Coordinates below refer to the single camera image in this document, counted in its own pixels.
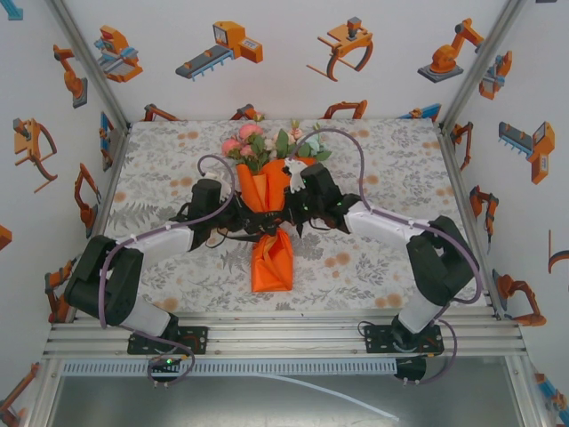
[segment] flower bouquet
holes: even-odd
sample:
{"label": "flower bouquet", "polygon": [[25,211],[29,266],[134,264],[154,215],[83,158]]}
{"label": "flower bouquet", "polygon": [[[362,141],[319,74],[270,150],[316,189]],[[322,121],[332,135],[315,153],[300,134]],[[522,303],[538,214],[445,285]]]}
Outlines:
{"label": "flower bouquet", "polygon": [[[265,138],[258,124],[243,125],[238,135],[223,142],[221,152],[236,160],[241,197],[255,213],[280,211],[285,206],[285,189],[290,176],[283,172],[285,158],[296,149],[303,135],[297,120],[292,130],[281,129]],[[320,134],[310,137],[297,152],[307,165],[326,160],[332,152],[325,149]],[[252,249],[252,291],[275,292],[293,289],[293,249],[288,234],[280,228],[275,236],[264,235]]]}

